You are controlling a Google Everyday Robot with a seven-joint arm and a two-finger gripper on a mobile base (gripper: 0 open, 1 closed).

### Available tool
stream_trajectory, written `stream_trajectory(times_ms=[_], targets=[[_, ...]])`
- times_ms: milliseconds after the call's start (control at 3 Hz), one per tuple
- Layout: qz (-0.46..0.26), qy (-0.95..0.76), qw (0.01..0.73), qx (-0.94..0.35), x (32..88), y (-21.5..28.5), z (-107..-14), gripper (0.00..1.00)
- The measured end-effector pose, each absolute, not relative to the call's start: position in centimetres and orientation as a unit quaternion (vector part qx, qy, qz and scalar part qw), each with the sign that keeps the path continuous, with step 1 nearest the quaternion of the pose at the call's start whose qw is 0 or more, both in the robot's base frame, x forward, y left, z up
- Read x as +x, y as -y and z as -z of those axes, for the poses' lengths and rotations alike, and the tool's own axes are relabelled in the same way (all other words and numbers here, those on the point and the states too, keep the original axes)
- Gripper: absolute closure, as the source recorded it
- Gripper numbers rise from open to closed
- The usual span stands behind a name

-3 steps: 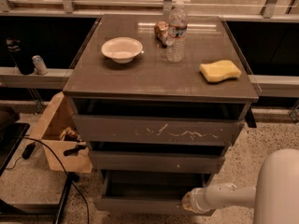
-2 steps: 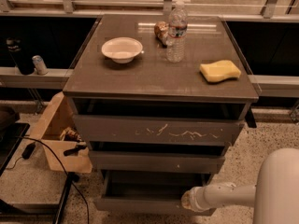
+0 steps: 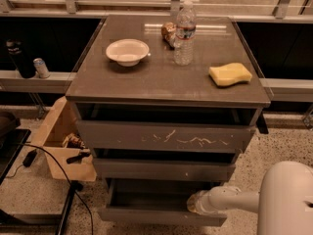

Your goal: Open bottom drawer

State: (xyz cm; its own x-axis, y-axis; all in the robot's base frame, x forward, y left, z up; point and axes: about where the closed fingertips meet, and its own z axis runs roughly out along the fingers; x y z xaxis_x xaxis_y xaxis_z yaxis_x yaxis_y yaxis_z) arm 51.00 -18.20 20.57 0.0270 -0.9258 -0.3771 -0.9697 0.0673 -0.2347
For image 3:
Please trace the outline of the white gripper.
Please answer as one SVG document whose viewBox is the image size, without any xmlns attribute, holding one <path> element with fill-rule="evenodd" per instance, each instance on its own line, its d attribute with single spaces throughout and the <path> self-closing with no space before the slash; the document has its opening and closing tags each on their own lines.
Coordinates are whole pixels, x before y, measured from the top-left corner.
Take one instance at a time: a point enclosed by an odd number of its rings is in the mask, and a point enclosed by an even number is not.
<svg viewBox="0 0 313 235">
<path fill-rule="evenodd" d="M 209 215 L 211 213 L 211 204 L 208 191 L 199 191 L 189 197 L 187 200 L 187 209 L 189 212 Z"/>
</svg>

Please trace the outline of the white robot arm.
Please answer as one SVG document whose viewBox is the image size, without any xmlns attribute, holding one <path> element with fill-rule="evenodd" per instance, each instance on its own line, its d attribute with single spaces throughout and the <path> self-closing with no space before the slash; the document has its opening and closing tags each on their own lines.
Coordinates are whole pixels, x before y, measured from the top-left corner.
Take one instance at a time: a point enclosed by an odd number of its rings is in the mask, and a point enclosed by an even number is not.
<svg viewBox="0 0 313 235">
<path fill-rule="evenodd" d="M 187 201 L 188 210 L 199 215 L 235 209 L 255 212 L 257 235 L 313 235 L 312 205 L 313 168 L 291 161 L 272 165 L 258 192 L 217 186 Z"/>
</svg>

